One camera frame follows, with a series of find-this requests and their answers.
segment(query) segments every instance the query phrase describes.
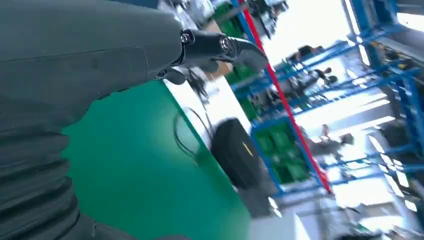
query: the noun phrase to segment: person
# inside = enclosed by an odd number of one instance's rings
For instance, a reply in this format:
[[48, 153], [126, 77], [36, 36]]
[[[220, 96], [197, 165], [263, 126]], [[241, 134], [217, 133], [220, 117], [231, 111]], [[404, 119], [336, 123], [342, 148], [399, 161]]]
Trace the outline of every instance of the person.
[[318, 47], [311, 47], [309, 45], [305, 45], [300, 47], [297, 52], [293, 53], [291, 56], [287, 58], [290, 62], [296, 63], [300, 62], [302, 58], [311, 55], [311, 54], [317, 54], [319, 52], [322, 52], [324, 50], [323, 46]]
[[340, 137], [340, 141], [336, 141], [329, 138], [328, 135], [330, 132], [330, 128], [327, 124], [324, 124], [322, 126], [322, 133], [326, 135], [327, 137], [322, 138], [321, 141], [319, 142], [314, 142], [312, 139], [310, 139], [308, 134], [306, 133], [306, 130], [303, 127], [300, 127], [300, 130], [314, 158], [327, 156], [327, 155], [339, 156], [338, 151], [342, 147], [344, 147], [345, 145], [354, 144], [354, 137], [350, 133], [342, 135]]

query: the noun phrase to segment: yellow logo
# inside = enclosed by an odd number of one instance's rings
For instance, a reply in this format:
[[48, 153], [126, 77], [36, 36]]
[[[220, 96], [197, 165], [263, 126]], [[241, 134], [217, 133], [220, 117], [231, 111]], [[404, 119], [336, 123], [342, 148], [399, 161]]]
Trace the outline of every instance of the yellow logo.
[[243, 141], [243, 146], [246, 149], [246, 151], [250, 154], [250, 156], [253, 157], [253, 154], [252, 154], [251, 150], [248, 148], [248, 146], [246, 145], [246, 143], [244, 141]]

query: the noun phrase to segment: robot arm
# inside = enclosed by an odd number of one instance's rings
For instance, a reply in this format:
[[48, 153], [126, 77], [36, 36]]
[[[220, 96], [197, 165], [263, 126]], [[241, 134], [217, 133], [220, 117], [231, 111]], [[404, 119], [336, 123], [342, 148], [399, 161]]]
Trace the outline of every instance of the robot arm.
[[172, 66], [267, 63], [251, 43], [194, 31], [186, 41], [173, 15], [106, 0], [1, 0], [0, 32], [0, 239], [133, 239], [80, 213], [62, 128]]

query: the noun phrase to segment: green table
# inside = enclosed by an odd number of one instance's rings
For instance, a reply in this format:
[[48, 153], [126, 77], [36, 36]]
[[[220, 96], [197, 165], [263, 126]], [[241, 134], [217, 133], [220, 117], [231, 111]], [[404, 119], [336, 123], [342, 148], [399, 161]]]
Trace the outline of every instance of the green table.
[[[176, 144], [176, 116], [195, 159]], [[64, 132], [81, 209], [97, 221], [140, 240], [248, 239], [249, 213], [163, 82], [96, 101]]]

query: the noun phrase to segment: red pole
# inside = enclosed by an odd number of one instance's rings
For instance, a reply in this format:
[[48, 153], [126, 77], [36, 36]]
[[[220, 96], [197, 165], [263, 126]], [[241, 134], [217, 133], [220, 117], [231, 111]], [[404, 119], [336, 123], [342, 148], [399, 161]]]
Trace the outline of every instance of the red pole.
[[[253, 22], [252, 16], [249, 13], [249, 10], [247, 8], [245, 8], [243, 10], [243, 15], [244, 15], [244, 18], [246, 19], [247, 25], [249, 26], [252, 35], [254, 37], [256, 45], [263, 52], [265, 52], [264, 47], [262, 46], [261, 38], [258, 34], [258, 31], [256, 30], [256, 26]], [[275, 87], [277, 89], [277, 92], [278, 92], [279, 98], [281, 99], [282, 105], [284, 106], [285, 110], [287, 111], [288, 119], [290, 120], [290, 123], [293, 125], [295, 134], [297, 134], [299, 136], [300, 144], [303, 146], [303, 148], [306, 152], [306, 155], [308, 157], [308, 160], [310, 161], [310, 163], [311, 163], [312, 167], [314, 168], [316, 174], [318, 174], [318, 178], [321, 181], [322, 186], [327, 190], [328, 193], [331, 193], [332, 191], [331, 191], [331, 188], [330, 188], [329, 181], [328, 181], [327, 177], [324, 176], [324, 173], [321, 173], [320, 167], [318, 166], [317, 162], [312, 157], [312, 153], [309, 150], [309, 147], [308, 147], [308, 145], [305, 141], [305, 138], [304, 138], [301, 130], [299, 129], [299, 126], [296, 124], [295, 117], [293, 116], [292, 110], [290, 109], [287, 98], [286, 98], [286, 96], [284, 96], [284, 93], [281, 90], [281, 87], [280, 87], [280, 84], [278, 82], [277, 75], [276, 75], [275, 71], [273, 70], [273, 68], [271, 67], [271, 65], [269, 63], [266, 66], [266, 69], [268, 70], [268, 73], [269, 73], [269, 76], [271, 77], [272, 83], [275, 85]]]

